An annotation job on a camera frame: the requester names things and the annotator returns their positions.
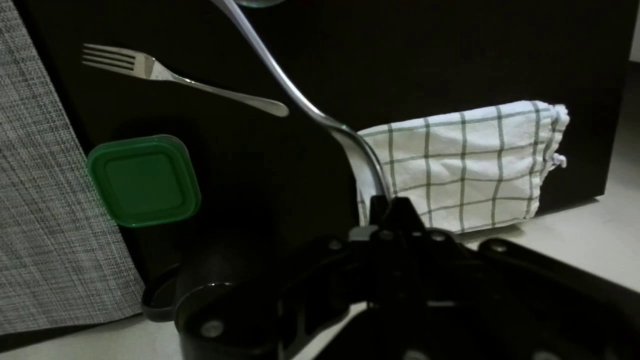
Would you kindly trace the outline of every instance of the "black grid pattern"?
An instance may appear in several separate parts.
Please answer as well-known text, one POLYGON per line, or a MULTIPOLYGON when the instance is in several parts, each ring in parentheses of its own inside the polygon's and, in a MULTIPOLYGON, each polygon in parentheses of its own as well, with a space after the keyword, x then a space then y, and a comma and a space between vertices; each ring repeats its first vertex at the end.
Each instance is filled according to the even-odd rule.
POLYGON ((412 197, 426 225, 451 232, 527 220, 554 168, 568 111, 535 99, 426 115, 362 129, 393 195, 412 197))
POLYGON ((131 315, 142 280, 9 0, 0 18, 0 333, 131 315))

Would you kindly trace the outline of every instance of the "white towel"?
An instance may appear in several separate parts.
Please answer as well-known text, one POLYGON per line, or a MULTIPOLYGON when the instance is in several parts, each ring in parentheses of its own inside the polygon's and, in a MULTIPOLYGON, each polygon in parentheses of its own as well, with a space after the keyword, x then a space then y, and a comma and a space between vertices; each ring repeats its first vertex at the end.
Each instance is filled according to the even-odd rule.
POLYGON ((377 151, 393 195, 409 197, 428 227, 459 233, 535 214, 545 174, 564 165, 556 148, 565 126, 564 106, 510 102, 374 126, 360 135, 377 151))

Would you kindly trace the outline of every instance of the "green lid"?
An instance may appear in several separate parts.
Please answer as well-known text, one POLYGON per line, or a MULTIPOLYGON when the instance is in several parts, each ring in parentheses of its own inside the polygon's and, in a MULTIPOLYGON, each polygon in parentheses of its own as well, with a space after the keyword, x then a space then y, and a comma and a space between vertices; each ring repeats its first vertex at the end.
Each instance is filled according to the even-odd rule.
POLYGON ((178 221, 200 208, 197 179, 176 135, 99 144, 87 153, 87 168, 107 214, 122 225, 178 221))

